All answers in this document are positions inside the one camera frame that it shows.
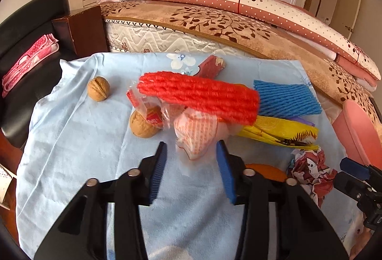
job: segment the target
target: wooden nightstand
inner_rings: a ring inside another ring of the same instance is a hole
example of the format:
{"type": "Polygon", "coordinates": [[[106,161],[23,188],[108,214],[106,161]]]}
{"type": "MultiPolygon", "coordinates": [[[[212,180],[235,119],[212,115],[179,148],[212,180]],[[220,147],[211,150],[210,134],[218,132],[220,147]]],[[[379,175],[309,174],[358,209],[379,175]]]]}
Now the wooden nightstand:
{"type": "Polygon", "coordinates": [[[95,6],[52,20],[55,36],[78,57],[97,52],[108,52],[101,7],[95,6]]]}

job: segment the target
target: crumpled paper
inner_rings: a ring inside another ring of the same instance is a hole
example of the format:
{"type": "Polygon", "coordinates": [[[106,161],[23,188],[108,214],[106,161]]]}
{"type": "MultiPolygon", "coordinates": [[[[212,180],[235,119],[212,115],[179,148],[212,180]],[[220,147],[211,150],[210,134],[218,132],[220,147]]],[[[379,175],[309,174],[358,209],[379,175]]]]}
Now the crumpled paper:
{"type": "Polygon", "coordinates": [[[325,165],[325,154],[320,147],[317,152],[295,149],[292,154],[295,159],[289,165],[289,175],[301,184],[311,199],[321,208],[325,195],[333,189],[333,180],[337,171],[325,165]]]}

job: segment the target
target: pink chair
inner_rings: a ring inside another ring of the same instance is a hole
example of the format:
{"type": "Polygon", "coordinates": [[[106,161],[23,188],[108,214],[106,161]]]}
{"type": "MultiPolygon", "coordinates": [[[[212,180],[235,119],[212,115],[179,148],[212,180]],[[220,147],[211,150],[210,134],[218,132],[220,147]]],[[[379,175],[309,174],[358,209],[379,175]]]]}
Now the pink chair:
{"type": "Polygon", "coordinates": [[[367,113],[354,101],[346,100],[333,123],[334,131],[348,157],[382,170],[382,144],[367,113]]]}

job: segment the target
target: light blue cloth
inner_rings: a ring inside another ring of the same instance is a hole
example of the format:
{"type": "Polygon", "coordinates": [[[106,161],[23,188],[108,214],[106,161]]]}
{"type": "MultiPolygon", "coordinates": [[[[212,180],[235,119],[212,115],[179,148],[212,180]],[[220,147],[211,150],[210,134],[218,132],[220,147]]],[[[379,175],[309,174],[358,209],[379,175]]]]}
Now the light blue cloth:
{"type": "MultiPolygon", "coordinates": [[[[17,171],[16,221],[20,246],[33,257],[56,218],[90,177],[116,179],[153,155],[158,143],[168,144],[168,161],[158,198],[141,207],[150,260],[232,260],[241,227],[243,207],[225,196],[217,162],[182,175],[175,155],[175,133],[161,131],[150,139],[135,137],[129,128],[133,108],[126,97],[129,80],[143,73],[167,70],[192,72],[207,55],[165,53],[97,53],[89,58],[61,61],[62,79],[41,99],[32,115],[29,138],[17,171]],[[95,76],[110,83],[110,96],[95,102],[87,83],[95,76]]],[[[227,66],[218,79],[252,87],[254,79],[275,83],[305,83],[309,79],[298,61],[223,56],[227,66]]],[[[320,129],[317,142],[326,164],[339,170],[345,151],[326,115],[305,117],[320,129]]],[[[231,137],[230,153],[246,163],[265,163],[286,170],[292,149],[248,138],[231,137]]],[[[333,190],[322,210],[342,237],[354,216],[355,201],[333,190]]],[[[113,258],[112,210],[109,212],[108,255],[113,258]]]]}

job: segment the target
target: floral blanket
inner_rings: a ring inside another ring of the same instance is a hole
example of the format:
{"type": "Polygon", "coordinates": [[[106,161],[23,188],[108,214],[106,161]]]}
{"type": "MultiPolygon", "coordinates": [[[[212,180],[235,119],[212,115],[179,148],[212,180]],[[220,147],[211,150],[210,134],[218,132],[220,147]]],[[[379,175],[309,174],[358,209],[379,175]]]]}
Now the floral blanket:
{"type": "Polygon", "coordinates": [[[352,99],[373,122],[377,119],[370,94],[349,73],[317,49],[274,25],[224,10],[156,0],[130,0],[100,6],[104,19],[115,23],[133,21],[162,26],[207,38],[258,58],[299,60],[315,89],[339,104],[352,99]]]}

